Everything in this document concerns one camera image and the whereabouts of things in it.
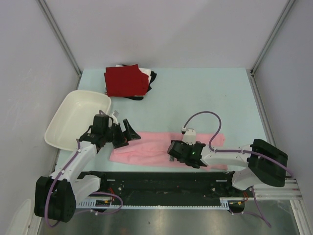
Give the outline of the pink t shirt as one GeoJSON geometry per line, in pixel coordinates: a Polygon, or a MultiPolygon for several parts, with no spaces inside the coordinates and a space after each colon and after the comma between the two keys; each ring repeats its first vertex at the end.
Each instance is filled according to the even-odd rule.
{"type": "Polygon", "coordinates": [[[167,150],[171,140],[182,140],[183,134],[170,132],[140,132],[141,139],[129,142],[129,145],[114,149],[109,160],[127,165],[188,168],[190,166],[177,160],[170,161],[167,150]]]}

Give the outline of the white plastic bin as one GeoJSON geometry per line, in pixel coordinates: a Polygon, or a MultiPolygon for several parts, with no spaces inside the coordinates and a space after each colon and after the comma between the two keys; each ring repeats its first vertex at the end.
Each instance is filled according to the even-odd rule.
{"type": "Polygon", "coordinates": [[[45,142],[61,150],[73,151],[77,147],[76,140],[92,125],[94,116],[99,111],[108,114],[111,103],[111,99],[102,93],[70,92],[52,118],[45,132],[45,142]]]}

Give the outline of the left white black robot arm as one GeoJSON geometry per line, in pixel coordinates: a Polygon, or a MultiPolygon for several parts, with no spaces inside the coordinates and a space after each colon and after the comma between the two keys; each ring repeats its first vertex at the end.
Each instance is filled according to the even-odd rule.
{"type": "Polygon", "coordinates": [[[95,193],[104,195],[108,183],[95,175],[79,175],[88,162],[96,157],[107,143],[114,148],[127,146],[130,141],[141,136],[131,127],[127,119],[123,120],[125,130],[121,129],[116,117],[97,114],[93,124],[77,139],[77,146],[68,160],[49,176],[41,176],[35,185],[34,214],[46,221],[69,222],[74,216],[76,205],[95,193]]]}

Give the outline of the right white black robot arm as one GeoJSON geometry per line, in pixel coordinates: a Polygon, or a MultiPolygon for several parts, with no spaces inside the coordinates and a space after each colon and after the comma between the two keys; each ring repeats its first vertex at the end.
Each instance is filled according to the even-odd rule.
{"type": "Polygon", "coordinates": [[[285,186],[288,156],[261,139],[237,149],[213,149],[204,143],[187,144],[172,140],[167,153],[180,163],[193,168],[213,165],[238,166],[243,169],[232,174],[225,184],[230,196],[258,184],[282,188],[285,186]]]}

